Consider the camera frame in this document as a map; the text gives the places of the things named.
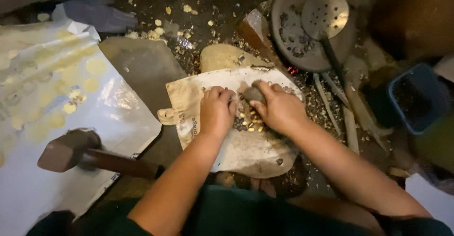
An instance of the person's left hand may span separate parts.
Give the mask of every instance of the person's left hand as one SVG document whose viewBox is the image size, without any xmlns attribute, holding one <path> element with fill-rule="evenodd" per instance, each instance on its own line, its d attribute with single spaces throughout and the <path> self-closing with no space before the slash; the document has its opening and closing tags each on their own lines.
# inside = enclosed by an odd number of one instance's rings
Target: person's left hand
<svg viewBox="0 0 454 236">
<path fill-rule="evenodd" d="M 235 119 L 235 92 L 219 86 L 205 92 L 200 100 L 200 134 L 224 140 Z"/>
</svg>

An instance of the hammer head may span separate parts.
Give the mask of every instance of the hammer head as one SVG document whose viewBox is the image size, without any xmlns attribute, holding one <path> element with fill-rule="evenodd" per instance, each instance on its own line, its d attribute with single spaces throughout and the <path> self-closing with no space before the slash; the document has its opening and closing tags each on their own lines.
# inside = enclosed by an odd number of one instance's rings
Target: hammer head
<svg viewBox="0 0 454 236">
<path fill-rule="evenodd" d="M 101 148 L 98 134 L 92 130 L 69 131 L 47 144 L 38 160 L 38 167 L 54 172 L 65 172 L 79 164 L 88 148 Z"/>
</svg>

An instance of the hand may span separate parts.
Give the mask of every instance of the hand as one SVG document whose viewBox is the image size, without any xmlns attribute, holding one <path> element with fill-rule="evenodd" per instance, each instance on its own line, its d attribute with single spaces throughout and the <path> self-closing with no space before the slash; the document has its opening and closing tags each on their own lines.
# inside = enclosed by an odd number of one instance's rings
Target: hand
<svg viewBox="0 0 454 236">
<path fill-rule="evenodd" d="M 252 100 L 250 105 L 258 111 L 270 128 L 290 137 L 299 126 L 310 122 L 301 100 L 286 93 L 278 84 L 269 86 L 264 81 L 256 81 L 253 85 L 262 92 L 266 105 L 255 100 Z"/>
<path fill-rule="evenodd" d="M 210 134 L 224 140 L 233 126 L 236 103 L 233 90 L 213 87 L 200 100 L 200 134 Z"/>
</svg>

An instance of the hammer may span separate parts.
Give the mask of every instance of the hammer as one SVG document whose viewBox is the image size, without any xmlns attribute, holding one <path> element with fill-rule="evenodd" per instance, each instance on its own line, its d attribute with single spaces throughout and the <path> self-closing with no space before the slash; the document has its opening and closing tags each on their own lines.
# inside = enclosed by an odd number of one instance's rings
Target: hammer
<svg viewBox="0 0 454 236">
<path fill-rule="evenodd" d="M 164 171 L 162 166 L 101 151 L 101 147 L 94 131 L 72 130 L 47 144 L 38 167 L 62 173 L 80 164 L 146 179 L 156 179 Z"/>
</svg>

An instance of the forearm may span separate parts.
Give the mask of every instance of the forearm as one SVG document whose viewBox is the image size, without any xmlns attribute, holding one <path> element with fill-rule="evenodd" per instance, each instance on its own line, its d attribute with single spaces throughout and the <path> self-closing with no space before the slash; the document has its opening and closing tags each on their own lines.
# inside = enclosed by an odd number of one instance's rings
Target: forearm
<svg viewBox="0 0 454 236">
<path fill-rule="evenodd" d="M 198 135 L 128 217 L 156 236 L 178 235 L 218 156 L 222 140 Z"/>
<path fill-rule="evenodd" d="M 430 217 L 394 181 L 312 121 L 294 132 L 290 138 L 350 201 L 382 215 Z"/>
</svg>

